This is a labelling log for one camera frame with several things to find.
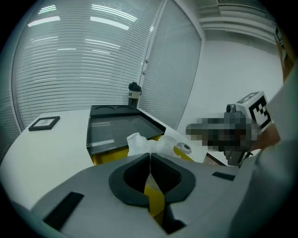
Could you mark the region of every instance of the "black picture frame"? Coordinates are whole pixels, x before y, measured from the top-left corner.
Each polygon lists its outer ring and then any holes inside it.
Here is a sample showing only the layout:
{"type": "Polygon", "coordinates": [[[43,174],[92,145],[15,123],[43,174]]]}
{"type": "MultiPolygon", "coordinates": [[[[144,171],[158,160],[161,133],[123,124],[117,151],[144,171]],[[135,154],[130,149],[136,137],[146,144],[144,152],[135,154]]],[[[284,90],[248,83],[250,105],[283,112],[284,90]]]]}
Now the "black picture frame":
{"type": "Polygon", "coordinates": [[[29,131],[44,131],[44,130],[51,130],[54,125],[57,123],[57,121],[59,121],[60,117],[43,117],[43,118],[39,118],[36,122],[34,122],[29,128],[29,131]],[[35,126],[37,122],[39,122],[40,120],[46,120],[46,119],[54,119],[51,124],[47,125],[47,126],[35,126]]]}

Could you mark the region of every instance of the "white wall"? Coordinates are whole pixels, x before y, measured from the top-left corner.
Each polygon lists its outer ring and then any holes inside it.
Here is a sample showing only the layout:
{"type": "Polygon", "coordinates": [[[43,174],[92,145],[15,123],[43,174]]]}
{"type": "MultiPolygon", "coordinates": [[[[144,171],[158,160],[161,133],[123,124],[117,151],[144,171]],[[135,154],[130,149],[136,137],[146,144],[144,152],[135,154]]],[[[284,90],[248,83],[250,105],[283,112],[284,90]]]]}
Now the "white wall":
{"type": "MultiPolygon", "coordinates": [[[[278,54],[228,41],[205,42],[195,81],[177,131],[185,134],[189,123],[210,113],[225,112],[228,103],[264,91],[270,101],[282,86],[278,54]]],[[[226,162],[222,152],[209,152],[226,162]]]]}

